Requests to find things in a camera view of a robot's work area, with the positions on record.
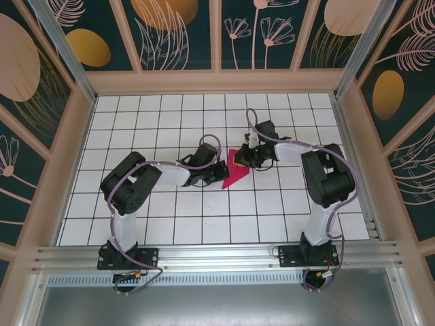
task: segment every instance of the red object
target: red object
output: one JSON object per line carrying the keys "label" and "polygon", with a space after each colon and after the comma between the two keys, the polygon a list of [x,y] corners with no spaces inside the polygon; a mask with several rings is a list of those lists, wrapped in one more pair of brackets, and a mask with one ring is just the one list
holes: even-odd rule
{"label": "red object", "polygon": [[222,189],[228,188],[232,184],[236,183],[238,180],[246,177],[251,170],[246,166],[240,166],[234,163],[234,155],[236,155],[236,153],[237,150],[235,149],[230,149],[228,153],[227,165],[230,169],[230,176],[224,180],[224,185],[222,186]]}

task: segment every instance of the purple cable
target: purple cable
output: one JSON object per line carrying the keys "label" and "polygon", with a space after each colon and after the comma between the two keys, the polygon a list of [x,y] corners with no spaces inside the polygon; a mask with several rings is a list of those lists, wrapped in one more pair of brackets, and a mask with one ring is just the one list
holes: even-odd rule
{"label": "purple cable", "polygon": [[[344,157],[338,155],[336,152],[331,151],[330,149],[322,147],[321,145],[310,145],[310,144],[304,143],[302,141],[275,139],[275,138],[269,137],[269,136],[267,136],[265,134],[262,134],[261,132],[258,132],[256,127],[255,127],[255,125],[253,125],[251,120],[249,119],[249,112],[252,112],[254,114],[254,117],[256,119],[255,125],[258,122],[257,113],[253,109],[248,108],[246,110],[246,120],[247,120],[248,126],[252,129],[252,131],[254,131],[256,134],[260,135],[264,139],[267,139],[268,141],[273,141],[275,143],[295,144],[295,145],[300,145],[300,146],[303,146],[303,147],[317,149],[319,151],[324,151],[324,152],[326,152],[326,153],[328,153],[328,154],[338,158],[351,171],[352,177],[355,180],[355,193],[353,194],[352,197],[348,198],[346,201],[341,202],[337,206],[334,207],[334,209],[332,210],[332,212],[330,213],[330,215],[328,217],[328,222],[326,224],[326,234],[328,235],[328,237],[330,239],[333,239],[333,240],[341,239],[340,262],[339,262],[339,265],[338,265],[338,268],[337,268],[337,270],[340,271],[341,270],[341,266],[343,264],[343,257],[344,257],[344,254],[345,254],[345,237],[344,237],[343,234],[341,234],[339,236],[333,236],[333,235],[331,235],[331,223],[332,223],[332,219],[334,218],[334,215],[336,214],[337,210],[339,210],[341,207],[349,204],[351,201],[355,200],[355,198],[358,197],[358,194],[360,192],[360,182],[361,182],[359,174],[357,173],[356,169],[352,166],[352,164],[350,164],[348,161],[346,161],[346,159],[344,159]],[[311,286],[310,284],[308,284],[306,282],[307,274],[308,274],[309,271],[310,271],[309,268],[304,271],[303,278],[302,278],[302,280],[303,280],[303,283],[302,283],[303,287],[305,289],[309,290],[309,291],[311,291],[311,290],[318,290],[318,291],[320,291],[320,289],[316,289],[315,287]],[[322,289],[327,289],[334,282],[334,280],[335,280],[335,277],[333,277],[332,280],[327,285],[324,285],[322,287]]]}
{"label": "purple cable", "polygon": [[140,287],[135,287],[133,290],[129,291],[129,292],[121,292],[118,289],[118,285],[121,281],[123,281],[124,279],[128,278],[121,278],[120,280],[118,280],[118,282],[115,283],[115,290],[118,292],[118,294],[124,294],[124,295],[131,295],[131,294],[135,294],[141,290],[143,290],[144,288],[146,288],[153,280],[155,280],[156,278],[158,278],[162,273],[163,273],[163,269],[157,266],[153,266],[153,265],[148,265],[148,264],[144,264],[141,263],[140,261],[137,261],[135,259],[133,259],[132,257],[128,256],[122,249],[120,246],[120,243],[118,242],[118,239],[115,236],[115,228],[114,228],[114,223],[115,223],[115,208],[111,205],[111,200],[114,197],[114,194],[116,193],[116,191],[119,189],[119,187],[123,184],[124,181],[126,181],[128,179],[129,176],[131,176],[135,171],[139,170],[140,168],[147,166],[147,165],[166,165],[166,166],[180,166],[182,168],[187,168],[188,170],[202,170],[203,168],[208,168],[209,166],[215,164],[220,157],[220,154],[222,152],[222,148],[221,148],[221,143],[220,140],[214,135],[214,134],[205,134],[204,136],[202,136],[199,140],[199,145],[202,145],[204,138],[205,137],[213,137],[214,139],[216,139],[217,141],[217,153],[214,157],[214,159],[210,162],[207,163],[206,165],[203,166],[197,166],[197,167],[193,167],[193,166],[186,166],[183,164],[180,164],[178,162],[174,163],[174,162],[165,162],[165,161],[146,161],[144,163],[140,163],[138,165],[136,165],[134,168],[132,168],[127,174],[125,174],[121,180],[119,180],[119,182],[115,185],[115,187],[112,189],[109,197],[107,198],[107,207],[109,207],[109,210],[111,212],[110,215],[110,233],[111,233],[111,237],[115,242],[115,247],[116,249],[121,253],[121,255],[124,256],[124,258],[126,258],[127,260],[131,261],[132,263],[141,266],[142,268],[147,268],[148,270],[158,270],[159,273],[157,273],[157,275],[153,276],[148,282],[146,282],[144,285],[140,286]]}

